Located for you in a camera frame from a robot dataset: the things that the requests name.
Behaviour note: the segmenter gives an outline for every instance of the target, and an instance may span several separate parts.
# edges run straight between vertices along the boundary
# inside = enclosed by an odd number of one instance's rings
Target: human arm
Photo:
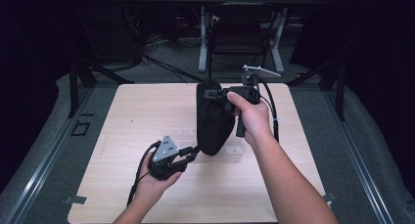
[[[143,166],[140,170],[141,176],[149,172],[147,165],[150,157],[151,153],[144,159]],[[131,204],[119,215],[114,223],[141,223],[147,212],[161,198],[164,191],[173,185],[179,179],[180,175],[180,172],[174,173],[166,181],[160,181],[149,174],[145,175],[137,184],[135,196]]]
[[[232,92],[228,99],[242,111],[245,138],[253,148],[279,223],[338,223],[330,207],[274,139],[266,104],[252,105]]]

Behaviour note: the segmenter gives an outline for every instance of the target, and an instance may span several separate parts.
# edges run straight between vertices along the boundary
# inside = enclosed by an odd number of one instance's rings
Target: black pouch
[[[225,144],[235,126],[235,116],[224,109],[225,100],[205,99],[205,90],[221,90],[218,82],[204,79],[196,89],[197,138],[201,151],[209,156],[216,155]]]

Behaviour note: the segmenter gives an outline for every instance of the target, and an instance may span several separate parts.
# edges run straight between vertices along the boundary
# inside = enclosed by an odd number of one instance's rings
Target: table leg
[[[275,32],[274,40],[270,41],[272,58],[274,59],[274,64],[278,73],[284,73],[284,67],[281,61],[280,52],[278,51],[278,45],[281,40],[281,34],[283,33],[286,17],[287,8],[284,8],[280,13],[278,13],[277,21],[275,23],[277,31]]]
[[[207,25],[206,25],[205,7],[201,8],[201,54],[199,56],[199,72],[205,72],[207,70],[208,59],[208,45],[207,45]]]

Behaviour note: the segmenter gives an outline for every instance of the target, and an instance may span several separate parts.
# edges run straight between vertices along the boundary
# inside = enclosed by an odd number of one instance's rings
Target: light wood tabletop
[[[241,84],[222,84],[222,87]],[[128,84],[115,94],[74,203],[70,223],[112,223],[125,209],[140,159],[166,134],[180,148],[194,147],[197,84]],[[300,172],[325,195],[290,90],[269,84],[280,143]],[[267,98],[260,86],[261,95]],[[256,159],[235,130],[214,157],[199,153],[163,194],[144,223],[276,222]]]

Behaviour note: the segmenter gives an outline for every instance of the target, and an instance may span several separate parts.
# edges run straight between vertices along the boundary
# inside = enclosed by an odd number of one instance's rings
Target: person's left hand
[[[152,152],[148,153],[144,159],[140,170],[140,177],[149,172],[148,164]],[[145,175],[137,184],[134,200],[132,202],[146,203],[150,206],[156,204],[164,191],[173,185],[181,176],[181,172],[176,172],[167,180],[161,181],[150,174]]]

